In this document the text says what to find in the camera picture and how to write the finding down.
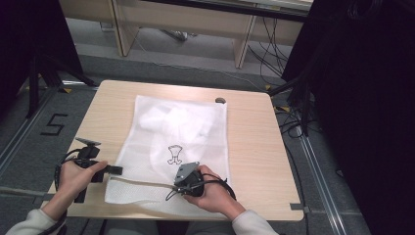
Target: fabric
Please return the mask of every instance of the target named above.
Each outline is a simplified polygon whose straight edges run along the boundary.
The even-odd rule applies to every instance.
[[[13,226],[6,235],[26,235],[39,234],[49,227],[53,226],[56,221],[52,220],[42,210],[33,210],[27,215],[27,219]],[[264,234],[278,235],[268,222],[260,217],[254,211],[245,211],[232,221],[232,227],[235,231],[229,229],[226,222],[191,222],[186,235],[204,235],[204,234]],[[158,235],[156,222],[152,220],[109,220],[106,226],[106,235],[120,234],[127,232],[128,235]]]
[[[278,235],[264,218],[251,210],[239,214],[238,217],[232,221],[232,227],[238,235]]]
[[[13,226],[6,235],[39,234],[55,225],[57,221],[50,218],[43,210],[32,210],[27,214],[25,221]]]
[[[188,204],[166,201],[180,165],[199,162],[229,178],[227,105],[137,96],[133,123],[118,155],[121,176],[112,175],[106,202],[186,216],[221,216]]]

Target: table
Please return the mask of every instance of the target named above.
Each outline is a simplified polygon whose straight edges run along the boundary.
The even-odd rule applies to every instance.
[[[238,7],[277,14],[289,12],[302,18],[308,13],[312,0],[60,0],[67,18],[113,24],[118,52],[127,56],[140,27],[152,27],[228,37],[233,39],[235,66],[241,68],[249,41],[269,42],[262,18],[238,14],[229,10]],[[273,19],[267,19],[268,29]],[[293,46],[300,33],[302,22],[278,20],[276,42]]]
[[[302,211],[293,211],[300,198],[279,132],[271,101],[265,93],[139,82],[105,80],[95,95],[76,136],[101,142],[98,161],[115,163],[129,133],[137,95],[175,100],[214,102],[220,97],[228,104],[229,167],[238,201],[267,220],[301,220]],[[83,147],[73,141],[69,149]],[[72,204],[69,216],[100,218],[185,219],[144,211],[138,206],[104,202],[103,183],[90,184],[84,204]]]

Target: white cloth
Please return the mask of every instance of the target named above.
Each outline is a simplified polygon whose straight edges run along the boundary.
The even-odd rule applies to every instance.
[[[112,175],[106,202],[134,203],[177,215],[211,214],[182,197],[165,197],[182,164],[200,162],[229,178],[226,104],[174,101],[137,96],[130,133],[116,160],[121,176]]]

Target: sleeve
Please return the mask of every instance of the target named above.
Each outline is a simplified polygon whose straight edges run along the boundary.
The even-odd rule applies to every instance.
[[[13,226],[6,235],[40,234],[53,227],[56,223],[57,221],[50,218],[43,210],[37,209],[30,211],[27,214],[26,220]]]
[[[232,221],[232,227],[238,235],[278,235],[264,218],[250,210],[247,210],[236,217]]]

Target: wooden table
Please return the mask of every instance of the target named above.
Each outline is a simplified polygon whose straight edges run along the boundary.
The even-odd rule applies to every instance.
[[[76,136],[101,142],[97,160],[115,163],[129,133],[137,95],[228,104],[229,167],[238,201],[267,220],[301,220],[299,194],[270,98],[265,93],[106,80],[95,95]],[[70,150],[83,145],[73,141]],[[135,205],[104,202],[106,182],[90,184],[84,204],[72,204],[69,216],[101,218],[189,219],[144,211]]]

